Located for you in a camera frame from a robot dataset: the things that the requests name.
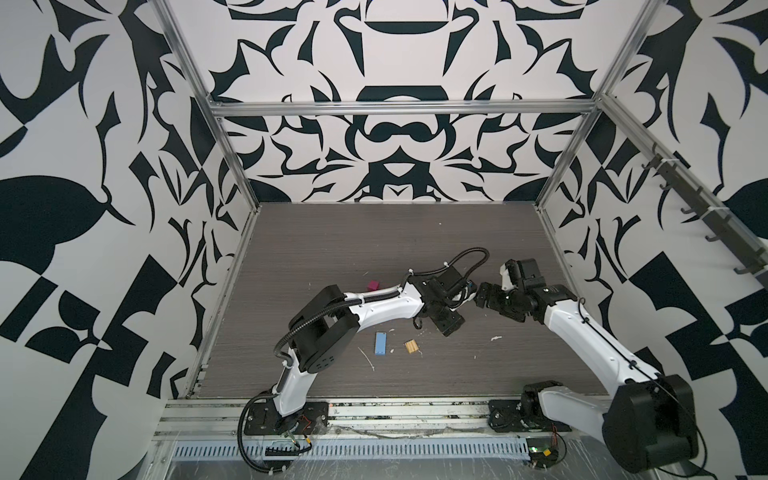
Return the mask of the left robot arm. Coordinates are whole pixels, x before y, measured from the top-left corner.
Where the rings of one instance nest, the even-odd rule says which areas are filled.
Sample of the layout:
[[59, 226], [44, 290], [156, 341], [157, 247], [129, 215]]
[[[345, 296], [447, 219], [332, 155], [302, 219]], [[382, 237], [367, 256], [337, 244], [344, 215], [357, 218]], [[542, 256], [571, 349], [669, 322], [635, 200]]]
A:
[[409, 274], [396, 286], [363, 293], [323, 288], [290, 321], [273, 354], [283, 371], [272, 388], [277, 414], [287, 418], [303, 409], [318, 373], [330, 367], [355, 335], [383, 323], [409, 319], [416, 326], [430, 319], [449, 336], [464, 323], [458, 309], [472, 301], [479, 287], [454, 267], [431, 276]]

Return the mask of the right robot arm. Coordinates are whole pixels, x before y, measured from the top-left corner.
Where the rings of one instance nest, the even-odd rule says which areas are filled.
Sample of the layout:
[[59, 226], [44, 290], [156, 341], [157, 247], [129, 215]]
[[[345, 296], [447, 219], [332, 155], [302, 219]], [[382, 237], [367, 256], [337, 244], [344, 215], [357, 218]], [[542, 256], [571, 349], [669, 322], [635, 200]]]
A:
[[558, 381], [525, 386], [516, 418], [527, 426], [565, 424], [600, 441], [629, 473], [660, 469], [705, 454], [694, 395], [678, 375], [665, 375], [613, 337], [587, 312], [585, 301], [549, 284], [533, 259], [509, 260], [499, 284], [482, 283], [475, 303], [508, 319], [547, 327], [604, 387], [590, 399]]

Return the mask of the green circuit board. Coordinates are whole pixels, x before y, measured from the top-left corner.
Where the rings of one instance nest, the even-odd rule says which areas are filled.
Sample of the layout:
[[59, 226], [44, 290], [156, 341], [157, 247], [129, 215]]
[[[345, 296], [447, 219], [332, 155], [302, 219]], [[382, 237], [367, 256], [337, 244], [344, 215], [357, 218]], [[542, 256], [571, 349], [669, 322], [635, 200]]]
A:
[[530, 437], [526, 439], [529, 461], [527, 465], [534, 470], [550, 470], [560, 464], [567, 456], [567, 444], [550, 438]]

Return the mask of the black wall hook rack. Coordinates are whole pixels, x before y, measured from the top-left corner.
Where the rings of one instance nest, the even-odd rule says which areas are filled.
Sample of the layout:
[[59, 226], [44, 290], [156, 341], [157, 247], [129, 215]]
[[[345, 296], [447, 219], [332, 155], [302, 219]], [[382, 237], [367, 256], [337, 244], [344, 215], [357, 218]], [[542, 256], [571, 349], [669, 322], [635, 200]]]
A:
[[674, 192], [684, 203], [681, 213], [704, 223], [710, 233], [705, 240], [721, 243], [739, 261], [733, 269], [739, 276], [753, 277], [767, 289], [767, 246], [684, 163], [667, 155], [654, 142], [651, 157], [643, 166], [662, 179], [663, 192]]

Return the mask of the light blue block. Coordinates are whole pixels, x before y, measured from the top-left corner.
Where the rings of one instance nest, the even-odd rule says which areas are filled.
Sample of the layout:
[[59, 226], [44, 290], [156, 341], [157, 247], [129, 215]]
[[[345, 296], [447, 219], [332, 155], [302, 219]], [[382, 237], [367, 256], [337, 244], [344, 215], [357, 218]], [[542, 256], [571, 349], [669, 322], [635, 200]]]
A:
[[374, 354], [376, 356], [385, 356], [387, 352], [387, 333], [377, 332], [375, 335]]

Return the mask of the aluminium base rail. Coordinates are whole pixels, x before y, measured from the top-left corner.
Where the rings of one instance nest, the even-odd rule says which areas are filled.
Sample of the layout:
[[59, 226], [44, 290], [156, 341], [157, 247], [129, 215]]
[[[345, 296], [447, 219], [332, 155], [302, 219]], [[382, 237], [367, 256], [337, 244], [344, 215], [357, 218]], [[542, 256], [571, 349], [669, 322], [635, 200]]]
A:
[[[315, 436], [362, 438], [492, 435], [491, 399], [475, 397], [329, 398], [326, 410], [306, 413], [299, 425]], [[152, 439], [233, 440], [244, 399], [168, 402]]]

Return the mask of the small natural wood block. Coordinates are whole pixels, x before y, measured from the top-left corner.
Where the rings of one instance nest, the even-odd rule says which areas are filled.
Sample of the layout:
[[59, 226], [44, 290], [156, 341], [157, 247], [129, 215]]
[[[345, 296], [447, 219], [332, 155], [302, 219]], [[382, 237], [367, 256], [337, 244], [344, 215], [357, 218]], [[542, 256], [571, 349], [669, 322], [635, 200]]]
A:
[[418, 344], [415, 340], [410, 340], [405, 343], [406, 350], [409, 354], [415, 353], [419, 350]]

